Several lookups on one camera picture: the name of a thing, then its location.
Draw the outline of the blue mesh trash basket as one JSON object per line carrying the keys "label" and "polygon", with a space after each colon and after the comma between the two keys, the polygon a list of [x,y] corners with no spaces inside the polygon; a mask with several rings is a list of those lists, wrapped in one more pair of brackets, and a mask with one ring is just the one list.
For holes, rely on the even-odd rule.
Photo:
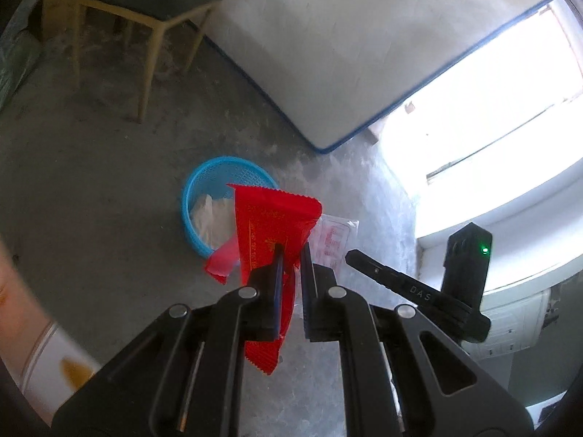
{"label": "blue mesh trash basket", "polygon": [[185,236],[193,250],[204,259],[218,248],[219,224],[225,223],[227,206],[233,207],[231,185],[263,188],[279,186],[260,166],[242,158],[220,156],[205,161],[190,174],[181,197],[181,219]]}

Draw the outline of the pink bubble wrap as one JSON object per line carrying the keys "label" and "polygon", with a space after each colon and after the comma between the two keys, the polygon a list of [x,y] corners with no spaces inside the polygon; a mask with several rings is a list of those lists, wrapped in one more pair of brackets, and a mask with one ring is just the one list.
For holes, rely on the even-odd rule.
{"label": "pink bubble wrap", "polygon": [[307,239],[311,260],[334,271],[337,281],[347,275],[345,256],[357,246],[360,222],[322,214]]}

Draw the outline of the white tissue paper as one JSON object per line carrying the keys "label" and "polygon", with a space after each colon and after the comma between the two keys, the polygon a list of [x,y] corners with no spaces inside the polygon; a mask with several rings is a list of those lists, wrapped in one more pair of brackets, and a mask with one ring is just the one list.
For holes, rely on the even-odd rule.
{"label": "white tissue paper", "polygon": [[191,223],[203,243],[212,251],[235,234],[234,200],[201,195],[190,212]]}

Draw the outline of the red foil wrapper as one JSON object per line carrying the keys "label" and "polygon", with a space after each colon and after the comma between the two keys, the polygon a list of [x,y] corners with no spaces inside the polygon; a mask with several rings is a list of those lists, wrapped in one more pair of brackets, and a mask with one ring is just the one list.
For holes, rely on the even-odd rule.
{"label": "red foil wrapper", "polygon": [[248,341],[246,358],[264,374],[271,375],[279,363],[296,298],[296,268],[300,253],[322,215],[319,200],[283,190],[256,185],[232,184],[236,233],[214,253],[204,270],[224,284],[236,263],[241,283],[250,281],[251,271],[274,259],[276,246],[283,246],[283,292],[276,338],[268,342]]}

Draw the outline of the right wooden chair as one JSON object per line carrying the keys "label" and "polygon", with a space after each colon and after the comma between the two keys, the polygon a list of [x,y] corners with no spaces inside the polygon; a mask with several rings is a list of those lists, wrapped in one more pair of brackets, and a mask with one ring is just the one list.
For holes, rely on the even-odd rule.
{"label": "right wooden chair", "polygon": [[99,10],[126,20],[124,43],[129,43],[133,26],[139,24],[151,29],[143,71],[143,83],[137,109],[137,119],[144,121],[154,71],[168,29],[189,21],[197,14],[203,19],[191,51],[187,57],[184,70],[188,71],[193,63],[201,41],[206,34],[208,22],[216,7],[222,0],[73,0],[72,16],[72,66],[74,80],[81,81],[81,33],[86,10]]}

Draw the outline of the patterned tablecloth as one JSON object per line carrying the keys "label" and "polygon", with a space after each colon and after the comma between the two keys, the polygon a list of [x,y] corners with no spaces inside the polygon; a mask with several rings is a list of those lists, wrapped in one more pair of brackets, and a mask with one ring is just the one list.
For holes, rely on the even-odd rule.
{"label": "patterned tablecloth", "polygon": [[50,425],[57,409],[101,365],[39,305],[7,249],[1,249],[1,359],[10,381]]}

